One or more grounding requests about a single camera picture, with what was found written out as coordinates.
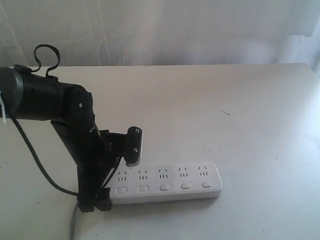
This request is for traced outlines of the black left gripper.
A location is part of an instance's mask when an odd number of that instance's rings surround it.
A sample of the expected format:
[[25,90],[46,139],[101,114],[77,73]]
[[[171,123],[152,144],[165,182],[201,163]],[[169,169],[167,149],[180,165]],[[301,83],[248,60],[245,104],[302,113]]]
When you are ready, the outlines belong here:
[[116,158],[124,153],[126,135],[99,130],[96,124],[85,128],[52,121],[51,125],[77,166],[79,210],[93,212],[96,200],[98,210],[110,211],[110,188],[101,189],[101,186],[115,166]]

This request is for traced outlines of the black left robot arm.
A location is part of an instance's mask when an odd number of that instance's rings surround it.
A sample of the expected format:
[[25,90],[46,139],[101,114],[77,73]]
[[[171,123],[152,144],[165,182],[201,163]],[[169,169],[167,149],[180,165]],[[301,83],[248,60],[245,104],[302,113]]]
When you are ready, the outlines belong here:
[[39,76],[25,66],[0,69],[2,118],[9,117],[28,146],[39,158],[19,120],[50,121],[77,167],[78,191],[74,193],[84,213],[112,208],[107,182],[114,168],[128,156],[128,134],[99,130],[93,96],[78,84],[59,82],[54,76]]

